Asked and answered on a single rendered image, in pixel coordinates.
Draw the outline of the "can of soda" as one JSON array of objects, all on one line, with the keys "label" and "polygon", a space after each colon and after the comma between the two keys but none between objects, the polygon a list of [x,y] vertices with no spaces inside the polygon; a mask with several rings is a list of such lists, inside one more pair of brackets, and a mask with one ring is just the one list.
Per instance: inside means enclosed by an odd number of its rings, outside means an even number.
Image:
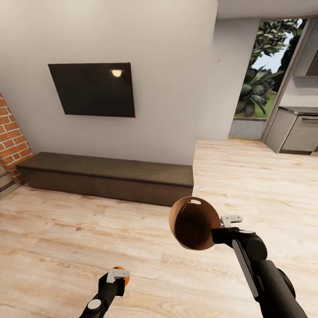
[{"label": "can of soda", "polygon": [[[123,269],[121,266],[115,266],[114,267],[114,269]],[[130,276],[129,277],[127,277],[127,278],[123,278],[124,280],[125,280],[125,286],[129,283],[129,278],[130,278]]]}]

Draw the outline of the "trash can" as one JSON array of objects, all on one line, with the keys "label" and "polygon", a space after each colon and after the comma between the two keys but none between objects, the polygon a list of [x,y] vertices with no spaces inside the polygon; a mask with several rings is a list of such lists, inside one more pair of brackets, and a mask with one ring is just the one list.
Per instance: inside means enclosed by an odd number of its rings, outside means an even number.
[{"label": "trash can", "polygon": [[[200,204],[190,203],[191,200]],[[221,228],[220,217],[215,208],[198,197],[178,200],[169,213],[169,226],[176,240],[187,250],[202,251],[215,245],[213,228]]]}]

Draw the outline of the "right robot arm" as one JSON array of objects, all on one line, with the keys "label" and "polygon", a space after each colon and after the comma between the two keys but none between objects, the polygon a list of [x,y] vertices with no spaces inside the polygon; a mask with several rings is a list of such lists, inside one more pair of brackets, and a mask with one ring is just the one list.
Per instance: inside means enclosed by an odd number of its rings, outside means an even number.
[{"label": "right robot arm", "polygon": [[254,231],[240,230],[231,223],[240,223],[240,215],[221,216],[221,228],[213,228],[215,244],[234,249],[254,299],[259,302],[264,318],[308,318],[296,301],[295,289],[288,276],[267,260],[263,240]]}]

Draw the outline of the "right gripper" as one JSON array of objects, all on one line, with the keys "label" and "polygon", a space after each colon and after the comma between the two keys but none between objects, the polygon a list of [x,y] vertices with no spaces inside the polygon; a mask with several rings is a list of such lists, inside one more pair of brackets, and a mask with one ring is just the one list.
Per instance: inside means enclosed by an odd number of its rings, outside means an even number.
[{"label": "right gripper", "polygon": [[212,239],[215,244],[223,244],[229,246],[227,242],[227,235],[232,230],[239,230],[239,227],[231,227],[231,228],[213,228],[212,232]]}]

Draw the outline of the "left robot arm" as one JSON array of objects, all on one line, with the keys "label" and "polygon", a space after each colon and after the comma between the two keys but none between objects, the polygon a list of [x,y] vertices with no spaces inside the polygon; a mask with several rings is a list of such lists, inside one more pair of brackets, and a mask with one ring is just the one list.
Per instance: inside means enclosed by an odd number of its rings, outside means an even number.
[{"label": "left robot arm", "polygon": [[[109,269],[98,281],[98,294],[87,304],[79,318],[108,318],[108,309],[115,296],[123,296],[129,270]],[[121,278],[121,279],[119,279]]]}]

